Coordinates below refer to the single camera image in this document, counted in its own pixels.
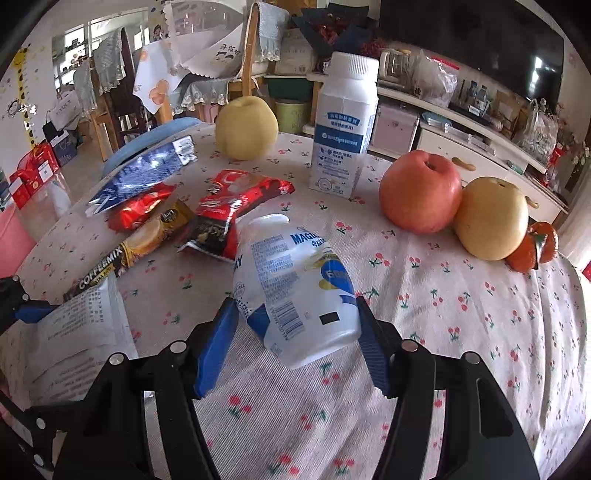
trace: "white carton drink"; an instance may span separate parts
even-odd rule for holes
[[[378,67],[369,57],[333,53],[318,97],[311,189],[351,197],[374,128]]]

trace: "plastic bag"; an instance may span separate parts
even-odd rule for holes
[[[558,122],[540,111],[534,98],[525,129],[517,135],[517,146],[546,166],[556,146]]]
[[[141,193],[113,209],[109,216],[109,228],[114,232],[133,232],[150,218],[156,206],[174,191],[174,185],[158,183],[148,192]]]
[[[294,191],[287,180],[222,170],[212,180],[210,194],[199,200],[196,217],[187,225],[179,251],[191,247],[233,261],[238,245],[236,219],[269,199]]]
[[[457,87],[459,67],[421,53],[413,63],[413,92],[421,100],[447,108]]]

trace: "snack bag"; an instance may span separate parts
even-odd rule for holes
[[[196,161],[191,135],[140,153],[127,162],[88,202],[86,216],[109,210],[146,192],[190,162]]]
[[[287,180],[222,170],[211,182],[210,195],[199,200],[196,216],[185,229],[179,251],[190,247],[233,261],[238,243],[236,219],[269,199],[295,190]]]
[[[139,229],[121,242],[108,255],[105,255],[88,274],[79,279],[64,294],[64,301],[100,283],[110,272],[116,277],[123,275],[138,258],[145,257],[156,250],[164,240],[193,218],[194,214],[183,202],[177,200],[172,208],[150,219]]]
[[[150,218],[150,213],[166,200],[176,187],[158,183],[148,192],[141,193],[114,208],[109,216],[109,228],[114,232],[133,232]]]

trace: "cherry print tablecloth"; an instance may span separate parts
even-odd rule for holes
[[[233,163],[215,146],[213,126],[189,130],[198,161],[171,179],[195,207],[223,168],[291,180],[295,193],[267,201],[250,216],[285,213],[322,235],[340,255],[354,286],[377,318],[434,353],[479,352],[514,408],[542,478],[564,459],[585,422],[586,316],[583,286],[557,258],[531,275],[504,262],[469,255],[450,230],[415,236],[381,214],[378,186],[389,162],[367,156],[350,200],[307,187],[312,142],[280,134],[261,161]],[[121,236],[105,218],[85,217],[81,200],[30,253],[20,269],[33,298],[59,301]],[[232,290],[232,265],[164,245],[118,280],[140,356],[183,339],[213,318]],[[4,370],[15,399],[24,355],[18,324],[1,339]],[[445,396],[437,392],[424,477],[437,468]],[[196,409],[222,478],[370,478],[394,412],[371,383],[357,344],[296,371],[282,367],[241,322],[217,389]],[[154,418],[154,400],[147,401]],[[168,478],[157,435],[148,422],[155,473]]]

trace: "white cloth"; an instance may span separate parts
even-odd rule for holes
[[[83,61],[74,72],[74,89],[80,100],[82,115],[88,116],[97,108],[95,89],[90,79],[90,59]]]
[[[99,76],[99,95],[119,85],[125,78],[125,66],[121,52],[121,28],[111,32],[93,51],[95,69]]]

